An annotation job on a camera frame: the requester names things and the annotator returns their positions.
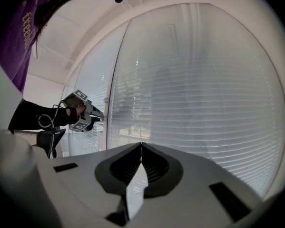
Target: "handheld device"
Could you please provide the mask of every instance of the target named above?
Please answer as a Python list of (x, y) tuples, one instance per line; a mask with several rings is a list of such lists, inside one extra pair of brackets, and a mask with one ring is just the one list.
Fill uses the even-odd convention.
[(75, 90), (62, 100), (65, 107), (78, 107), (85, 105), (86, 109), (79, 115), (79, 119), (73, 125), (69, 125), (69, 129), (75, 132), (88, 132), (92, 130), (95, 122), (101, 121), (104, 118), (103, 112), (92, 105), (92, 102), (88, 100), (86, 94), (80, 90)]

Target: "black slot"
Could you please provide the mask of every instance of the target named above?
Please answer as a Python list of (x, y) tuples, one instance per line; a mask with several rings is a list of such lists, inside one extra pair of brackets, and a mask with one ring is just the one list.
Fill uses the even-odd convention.
[(78, 165), (76, 163), (70, 163), (70, 164), (66, 164), (66, 165), (55, 166), (53, 169), (55, 169), (56, 172), (60, 172), (60, 171), (66, 171), (66, 170), (75, 168), (77, 166)]
[(250, 213), (250, 210), (222, 182), (209, 186), (234, 222)]

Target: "person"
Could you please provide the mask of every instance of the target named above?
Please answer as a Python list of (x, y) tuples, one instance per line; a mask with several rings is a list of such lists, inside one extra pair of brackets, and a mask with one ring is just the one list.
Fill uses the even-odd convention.
[[(17, 89), (23, 93), (32, 45), (52, 15), (70, 0), (7, 1), (12, 2), (13, 6), (5, 11), (0, 10), (0, 65)], [(22, 99), (12, 117), (9, 129), (42, 129), (38, 118), (44, 114), (54, 119), (55, 126), (73, 124), (84, 110), (84, 106), (47, 108)], [(49, 123), (50, 119), (42, 118), (42, 125)]]

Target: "ceiling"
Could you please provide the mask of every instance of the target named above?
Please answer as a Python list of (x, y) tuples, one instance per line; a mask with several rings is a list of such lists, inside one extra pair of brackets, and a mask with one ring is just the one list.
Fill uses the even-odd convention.
[(64, 84), (81, 50), (108, 22), (154, 0), (72, 0), (59, 9), (33, 47), (29, 73)]

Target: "purple t-shirt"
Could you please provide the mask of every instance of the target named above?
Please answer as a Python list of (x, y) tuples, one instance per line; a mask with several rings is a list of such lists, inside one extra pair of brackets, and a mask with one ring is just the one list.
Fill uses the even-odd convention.
[(36, 9), (49, 0), (23, 0), (15, 10), (0, 39), (0, 65), (13, 84), (23, 93), (31, 47), (38, 27), (34, 25)]

